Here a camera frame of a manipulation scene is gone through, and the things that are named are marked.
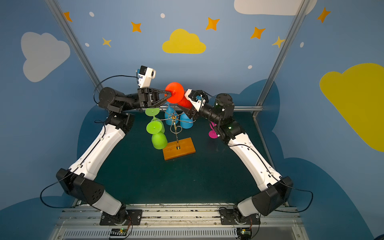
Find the red wine glass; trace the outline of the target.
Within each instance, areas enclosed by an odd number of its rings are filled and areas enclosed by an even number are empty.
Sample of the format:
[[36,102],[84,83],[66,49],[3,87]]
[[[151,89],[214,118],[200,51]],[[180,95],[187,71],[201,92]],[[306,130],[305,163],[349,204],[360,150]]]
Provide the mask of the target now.
[[170,93],[170,97],[167,99],[169,103],[177,104],[186,109],[192,108],[192,104],[185,97],[186,92],[180,83],[173,82],[168,84],[165,88],[165,91]]

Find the pink wine glass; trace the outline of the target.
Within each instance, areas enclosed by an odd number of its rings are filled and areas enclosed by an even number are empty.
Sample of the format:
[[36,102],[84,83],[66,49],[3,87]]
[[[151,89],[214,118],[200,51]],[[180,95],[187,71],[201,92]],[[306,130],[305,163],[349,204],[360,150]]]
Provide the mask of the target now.
[[216,131],[215,131],[215,126],[216,126],[215,123],[210,122],[210,128],[211,128],[211,130],[209,131],[209,137],[210,137],[211,139],[217,139],[217,138],[218,138],[218,134],[217,134]]

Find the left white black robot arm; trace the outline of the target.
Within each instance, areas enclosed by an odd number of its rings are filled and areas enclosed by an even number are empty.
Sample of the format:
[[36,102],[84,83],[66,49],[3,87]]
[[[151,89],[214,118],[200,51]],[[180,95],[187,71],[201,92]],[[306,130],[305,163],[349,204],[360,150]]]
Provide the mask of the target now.
[[131,130],[135,117],[129,110],[157,108],[175,96],[171,91],[139,88],[136,94],[125,95],[109,87],[99,93],[98,106],[109,112],[103,128],[83,155],[68,169],[60,169],[56,177],[64,192],[102,211],[100,224],[128,225],[126,205],[112,197],[95,178],[115,146]]

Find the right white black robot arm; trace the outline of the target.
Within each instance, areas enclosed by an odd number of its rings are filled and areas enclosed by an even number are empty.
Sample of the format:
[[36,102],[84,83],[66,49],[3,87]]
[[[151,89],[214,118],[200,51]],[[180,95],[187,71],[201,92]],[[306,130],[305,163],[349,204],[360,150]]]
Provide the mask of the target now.
[[254,178],[260,192],[234,206],[234,217],[243,223],[253,214],[269,215],[283,205],[289,198],[293,181],[282,177],[261,155],[253,145],[244,128],[234,119],[235,104],[228,94],[219,94],[213,105],[209,104],[208,94],[202,90],[188,89],[184,100],[189,103],[186,108],[179,105],[189,119],[205,118],[213,123],[218,137],[243,162]]

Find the back green wine glass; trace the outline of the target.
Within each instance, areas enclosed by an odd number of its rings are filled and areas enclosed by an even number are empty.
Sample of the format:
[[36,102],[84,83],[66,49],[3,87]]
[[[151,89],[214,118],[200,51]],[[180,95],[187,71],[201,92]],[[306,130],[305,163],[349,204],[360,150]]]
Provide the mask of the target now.
[[158,122],[158,123],[160,123],[162,125],[161,132],[164,134],[165,133],[165,127],[164,127],[163,121],[156,117],[159,113],[160,113],[160,109],[159,108],[148,108],[148,109],[145,110],[145,114],[147,116],[153,118],[152,122]]

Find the green wine glass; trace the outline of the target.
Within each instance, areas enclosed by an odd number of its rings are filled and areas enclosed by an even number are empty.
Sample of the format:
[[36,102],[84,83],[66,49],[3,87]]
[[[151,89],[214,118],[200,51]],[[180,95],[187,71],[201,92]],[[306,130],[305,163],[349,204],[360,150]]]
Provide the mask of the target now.
[[148,123],[146,131],[152,135],[151,140],[155,149],[162,150],[168,145],[168,140],[164,134],[165,129],[160,121]]
[[147,116],[153,118],[152,122],[158,122],[158,123],[160,123],[162,125],[161,132],[164,134],[165,133],[165,127],[164,127],[163,121],[156,117],[159,113],[160,113],[160,109],[159,108],[148,108],[148,109],[145,110],[145,114]]

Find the right blue wine glass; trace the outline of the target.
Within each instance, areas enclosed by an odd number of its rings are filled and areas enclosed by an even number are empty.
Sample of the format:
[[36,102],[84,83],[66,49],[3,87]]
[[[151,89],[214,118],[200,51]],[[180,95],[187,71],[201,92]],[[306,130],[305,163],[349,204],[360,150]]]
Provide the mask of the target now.
[[183,129],[190,129],[194,125],[194,121],[189,119],[185,112],[182,112],[179,118],[180,126]]

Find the blue wine glass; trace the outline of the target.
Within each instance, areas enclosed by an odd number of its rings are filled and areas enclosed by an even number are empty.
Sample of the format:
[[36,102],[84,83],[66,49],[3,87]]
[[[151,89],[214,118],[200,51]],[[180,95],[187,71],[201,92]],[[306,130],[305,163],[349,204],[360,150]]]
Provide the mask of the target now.
[[168,104],[164,118],[168,126],[174,126],[179,122],[179,115],[170,104]]
[[182,112],[179,118],[180,126],[183,129],[190,129],[194,125],[194,121],[189,119],[185,112]]

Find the left blue wine glass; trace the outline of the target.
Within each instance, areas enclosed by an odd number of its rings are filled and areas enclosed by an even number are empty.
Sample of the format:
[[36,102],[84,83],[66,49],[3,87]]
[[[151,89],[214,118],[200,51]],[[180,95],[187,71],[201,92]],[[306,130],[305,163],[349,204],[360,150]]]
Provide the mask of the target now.
[[168,104],[164,118],[168,126],[174,126],[179,122],[179,115],[170,104]]

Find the orange wooden rack base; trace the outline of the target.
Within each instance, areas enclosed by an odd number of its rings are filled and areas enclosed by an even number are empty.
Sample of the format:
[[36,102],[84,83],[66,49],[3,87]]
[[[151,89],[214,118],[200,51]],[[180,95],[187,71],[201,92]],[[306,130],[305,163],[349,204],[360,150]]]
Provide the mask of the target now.
[[174,142],[170,142],[163,149],[165,161],[176,159],[179,157],[194,154],[196,152],[192,138],[186,138]]

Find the front green wine glass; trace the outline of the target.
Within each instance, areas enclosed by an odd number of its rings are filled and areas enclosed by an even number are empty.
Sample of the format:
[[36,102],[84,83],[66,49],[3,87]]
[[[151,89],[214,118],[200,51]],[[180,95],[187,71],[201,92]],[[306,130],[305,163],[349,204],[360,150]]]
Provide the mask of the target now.
[[165,129],[160,121],[148,123],[146,131],[152,135],[151,140],[155,149],[162,150],[168,145],[168,140],[164,134]]

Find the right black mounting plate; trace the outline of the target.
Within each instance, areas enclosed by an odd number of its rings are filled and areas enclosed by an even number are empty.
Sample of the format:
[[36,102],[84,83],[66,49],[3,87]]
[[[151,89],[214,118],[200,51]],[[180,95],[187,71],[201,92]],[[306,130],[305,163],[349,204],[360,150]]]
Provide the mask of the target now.
[[237,209],[219,208],[222,225],[258,225],[261,223],[258,214],[243,216]]

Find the black mounting plate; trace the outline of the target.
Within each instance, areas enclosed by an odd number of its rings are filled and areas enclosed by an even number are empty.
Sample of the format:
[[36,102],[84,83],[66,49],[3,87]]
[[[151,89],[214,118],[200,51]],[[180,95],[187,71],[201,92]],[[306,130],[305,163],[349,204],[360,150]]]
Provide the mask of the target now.
[[141,223],[143,210],[121,210],[117,215],[112,216],[102,213],[100,226],[138,226]]
[[237,209],[219,208],[222,225],[258,225],[261,223],[258,214],[243,216]]

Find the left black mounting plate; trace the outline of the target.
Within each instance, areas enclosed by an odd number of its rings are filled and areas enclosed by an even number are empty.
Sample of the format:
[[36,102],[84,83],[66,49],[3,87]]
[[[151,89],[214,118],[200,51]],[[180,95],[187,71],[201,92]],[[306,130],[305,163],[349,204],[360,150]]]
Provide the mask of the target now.
[[100,226],[138,226],[141,223],[143,210],[121,210],[117,215],[112,216],[102,213]]

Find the aluminium front base rails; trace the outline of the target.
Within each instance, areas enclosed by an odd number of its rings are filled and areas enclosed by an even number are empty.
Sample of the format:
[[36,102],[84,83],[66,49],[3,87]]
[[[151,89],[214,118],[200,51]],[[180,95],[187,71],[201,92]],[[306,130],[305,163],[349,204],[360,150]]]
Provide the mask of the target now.
[[258,225],[222,225],[219,208],[230,203],[132,204],[143,210],[138,226],[100,226],[101,212],[87,206],[65,209],[51,240],[307,240],[295,208],[284,205]]

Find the horizontal aluminium back rail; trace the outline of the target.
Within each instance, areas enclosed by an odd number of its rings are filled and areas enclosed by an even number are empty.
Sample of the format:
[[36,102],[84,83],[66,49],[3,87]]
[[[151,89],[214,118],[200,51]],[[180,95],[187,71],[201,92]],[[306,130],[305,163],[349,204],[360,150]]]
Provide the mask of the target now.
[[[177,105],[170,105],[173,109],[175,109],[177,112],[182,112],[183,110],[177,106]],[[141,109],[132,109],[129,111],[139,111],[144,112],[147,108],[141,108]],[[234,112],[261,112],[263,110],[262,106],[235,106]]]

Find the left aluminium corner post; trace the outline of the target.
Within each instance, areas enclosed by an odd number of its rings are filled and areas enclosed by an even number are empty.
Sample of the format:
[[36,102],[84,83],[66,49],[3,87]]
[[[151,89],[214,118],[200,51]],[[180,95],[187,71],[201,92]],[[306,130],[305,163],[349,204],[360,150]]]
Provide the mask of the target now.
[[78,40],[75,32],[73,31],[71,27],[71,22],[67,20],[65,17],[64,12],[62,11],[62,8],[58,1],[54,0],[45,0],[45,3],[47,4],[48,8],[50,9],[51,13],[53,14],[55,20],[57,21],[58,25],[64,32],[65,36],[67,37],[69,43],[71,44],[72,48],[74,49],[76,55],[78,56],[80,62],[82,63],[84,69],[86,70],[88,76],[90,77],[93,85],[94,85],[94,91],[93,91],[93,100],[95,103],[97,103],[96,100],[96,92],[100,92],[103,88],[102,83],[94,70],[91,62],[89,61],[88,57],[86,56],[86,53]]

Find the aluminium corner post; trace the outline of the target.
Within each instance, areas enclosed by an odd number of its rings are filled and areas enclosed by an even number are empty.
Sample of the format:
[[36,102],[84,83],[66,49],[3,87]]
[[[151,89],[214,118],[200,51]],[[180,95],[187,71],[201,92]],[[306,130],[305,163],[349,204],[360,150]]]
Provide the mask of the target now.
[[293,22],[288,30],[288,33],[286,35],[286,39],[283,42],[283,46],[280,48],[279,53],[277,55],[276,61],[273,65],[273,68],[269,74],[269,77],[267,78],[266,83],[264,84],[264,87],[258,97],[258,100],[256,102],[256,106],[258,108],[261,108],[268,96],[268,93],[270,92],[272,85],[274,81],[276,80],[276,77],[278,76],[278,73],[285,61],[285,58],[291,48],[291,45],[293,44],[299,29],[306,17],[306,11],[309,8],[310,0],[304,0],[299,5],[298,11],[293,19]]
[[102,83],[94,70],[91,62],[89,61],[88,57],[86,56],[86,53],[78,40],[75,32],[73,31],[71,27],[71,22],[67,20],[65,17],[64,12],[62,11],[62,8],[58,1],[54,0],[45,0],[45,3],[47,4],[48,8],[50,9],[51,13],[53,14],[55,20],[57,21],[58,25],[64,32],[65,36],[67,37],[69,43],[71,44],[72,48],[74,49],[76,55],[78,56],[80,62],[82,63],[84,69],[86,70],[88,76],[90,77],[93,85],[94,85],[94,91],[93,91],[93,100],[95,103],[97,103],[96,100],[96,92],[100,92],[103,88]]

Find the right aluminium corner post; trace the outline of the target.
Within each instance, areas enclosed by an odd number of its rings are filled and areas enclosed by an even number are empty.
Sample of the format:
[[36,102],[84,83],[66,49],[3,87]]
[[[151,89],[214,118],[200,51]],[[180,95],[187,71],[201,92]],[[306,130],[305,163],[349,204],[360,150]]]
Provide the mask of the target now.
[[280,48],[279,53],[277,55],[276,61],[273,65],[273,68],[269,74],[269,77],[267,78],[266,83],[264,84],[264,87],[258,97],[258,100],[256,102],[256,106],[258,108],[261,108],[268,96],[268,93],[270,92],[272,85],[274,81],[276,80],[276,77],[278,76],[278,73],[285,61],[285,58],[291,48],[291,45],[293,44],[299,29],[306,17],[306,11],[309,8],[310,0],[304,0],[299,5],[298,11],[293,19],[293,22],[288,30],[288,33],[286,35],[286,39],[283,42],[283,46]]

